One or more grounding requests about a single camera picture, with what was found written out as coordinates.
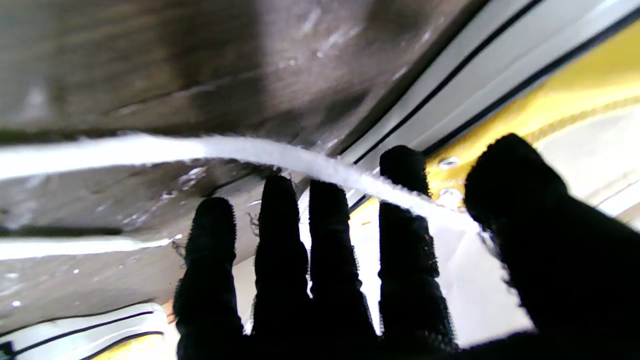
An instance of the finger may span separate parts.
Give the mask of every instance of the finger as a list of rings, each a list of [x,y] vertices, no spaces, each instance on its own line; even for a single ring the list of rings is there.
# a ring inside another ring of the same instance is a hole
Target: finger
[[[380,173],[395,184],[428,194],[424,158],[405,146],[380,158]],[[440,275],[433,238],[425,218],[380,204],[380,315],[385,340],[407,340],[406,346],[454,348],[447,303],[436,278]]]
[[[640,321],[640,234],[571,197],[526,141],[490,145],[465,191],[538,330],[620,339]]]
[[[354,345],[376,339],[365,296],[360,291],[351,240],[349,207],[338,186],[312,181],[309,198],[311,294],[321,333]]]
[[[173,312],[180,332],[178,355],[192,359],[212,346],[232,348],[243,335],[231,274],[236,223],[231,204],[203,200],[193,218],[186,245],[187,270],[175,292]]]
[[[262,191],[255,254],[254,335],[298,336],[300,321],[308,315],[308,255],[300,241],[299,220],[291,181],[270,177]]]

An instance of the black glove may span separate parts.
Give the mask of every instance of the black glove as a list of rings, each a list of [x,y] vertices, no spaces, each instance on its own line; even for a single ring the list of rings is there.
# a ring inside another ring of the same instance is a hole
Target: black glove
[[[428,194],[424,158],[407,147],[387,151],[381,174]],[[333,184],[310,185],[312,237],[310,299],[308,256],[300,242],[299,214],[291,182],[272,177],[264,185],[260,242],[255,255],[253,329],[243,336],[231,273],[236,225],[231,205],[204,200],[186,246],[187,270],[176,290],[174,313],[181,360],[439,354],[457,348],[440,287],[427,222],[392,204],[380,204],[380,313],[378,339],[360,291],[349,240],[344,192]]]

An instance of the dirty metal surface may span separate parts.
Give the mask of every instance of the dirty metal surface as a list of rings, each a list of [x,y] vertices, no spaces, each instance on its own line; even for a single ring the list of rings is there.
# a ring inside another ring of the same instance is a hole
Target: dirty metal surface
[[[336,155],[384,114],[482,3],[5,1],[0,144],[126,131],[218,133]],[[5,181],[0,226],[5,235],[185,239],[196,205],[215,193],[235,206],[242,261],[257,242],[249,219],[260,209],[261,179],[274,171],[198,160]],[[181,264],[169,246],[3,261],[0,332],[149,299],[162,304]]]

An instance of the yellow surface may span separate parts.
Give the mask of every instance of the yellow surface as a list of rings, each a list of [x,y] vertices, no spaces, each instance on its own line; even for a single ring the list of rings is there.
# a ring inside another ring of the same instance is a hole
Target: yellow surface
[[[508,133],[533,146],[576,124],[640,105],[640,21],[555,72],[526,96],[474,127],[427,160],[433,198],[464,182],[487,145]],[[460,162],[443,169],[451,156]]]
[[[146,335],[119,344],[96,356],[93,360],[140,360],[150,359],[162,347],[162,335]]]

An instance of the white rope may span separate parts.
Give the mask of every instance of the white rope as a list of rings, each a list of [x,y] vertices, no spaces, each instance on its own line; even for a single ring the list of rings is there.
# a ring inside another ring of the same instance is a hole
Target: white rope
[[[441,207],[422,194],[394,185],[384,177],[299,147],[240,136],[172,138],[140,133],[76,142],[0,147],[0,181],[91,168],[200,158],[237,159],[288,168],[397,204],[427,217],[430,222],[477,229],[477,224],[468,215]]]

